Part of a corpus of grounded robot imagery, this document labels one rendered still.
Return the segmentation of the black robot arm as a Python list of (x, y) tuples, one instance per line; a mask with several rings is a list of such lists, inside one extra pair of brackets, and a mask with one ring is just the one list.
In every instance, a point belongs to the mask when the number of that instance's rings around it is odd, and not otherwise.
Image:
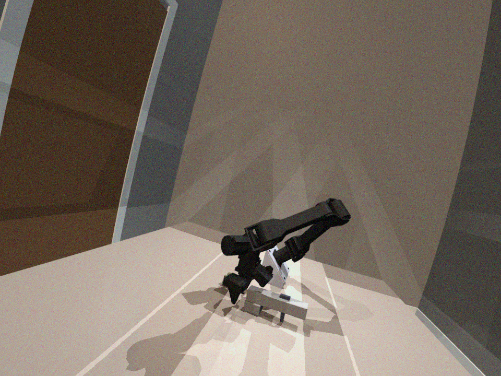
[[(221, 250), (225, 256), (247, 255), (259, 257), (261, 252), (273, 249), (283, 238), (297, 230), (312, 225), (302, 235), (293, 236), (284, 242), (285, 247), (274, 250), (273, 257), (279, 267), (292, 259), (294, 263), (303, 258), (310, 243), (319, 238), (329, 228), (341, 226), (350, 221), (350, 213), (341, 200), (329, 198), (315, 207), (285, 219), (263, 220), (244, 228), (243, 236), (226, 235), (221, 240)], [(256, 234), (252, 230), (256, 231)], [(253, 278), (264, 287), (272, 278), (273, 268), (262, 266), (259, 260), (247, 277)]]

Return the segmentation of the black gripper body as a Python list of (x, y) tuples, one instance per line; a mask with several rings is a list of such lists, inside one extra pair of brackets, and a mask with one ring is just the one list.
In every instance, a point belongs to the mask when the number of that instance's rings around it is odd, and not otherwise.
[(235, 271), (238, 272), (239, 275), (235, 273), (229, 274), (226, 278), (224, 278), (223, 285), (238, 292), (243, 292), (247, 287), (247, 274), (255, 265), (260, 258), (259, 257), (251, 257), (247, 255), (239, 255), (238, 266), (235, 267)]

